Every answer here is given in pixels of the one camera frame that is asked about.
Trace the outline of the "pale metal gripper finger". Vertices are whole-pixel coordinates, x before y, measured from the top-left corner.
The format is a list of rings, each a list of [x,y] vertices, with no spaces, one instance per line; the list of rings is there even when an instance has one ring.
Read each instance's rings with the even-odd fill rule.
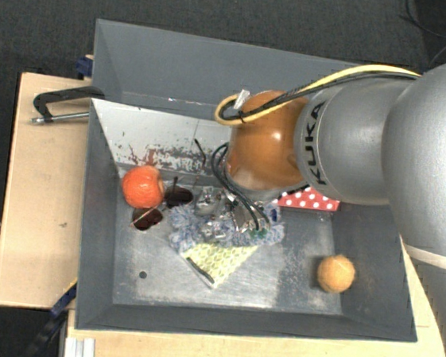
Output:
[[[205,186],[196,198],[195,213],[199,217],[217,218],[224,207],[224,191],[216,187]]]
[[[231,221],[212,219],[200,227],[200,233],[208,241],[230,243],[234,235],[234,228]]]

